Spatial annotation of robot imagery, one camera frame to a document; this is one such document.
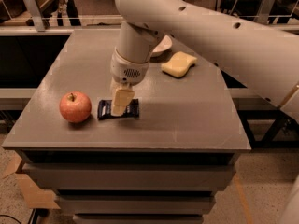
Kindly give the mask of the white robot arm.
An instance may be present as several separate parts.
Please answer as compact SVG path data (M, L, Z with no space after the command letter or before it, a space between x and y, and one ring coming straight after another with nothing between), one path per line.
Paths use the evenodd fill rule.
M183 0L115 0L124 18L112 55L112 114L120 116L171 35L293 119L299 118L299 36Z

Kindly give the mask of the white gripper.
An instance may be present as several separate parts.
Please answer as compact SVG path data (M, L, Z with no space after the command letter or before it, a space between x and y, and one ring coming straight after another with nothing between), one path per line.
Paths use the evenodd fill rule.
M110 72L113 77L110 82L110 93L112 96L111 115L120 117L126 107L132 102L135 96L131 86L120 84L131 84L132 86L140 83L149 68L148 63L130 62L114 50L110 63Z

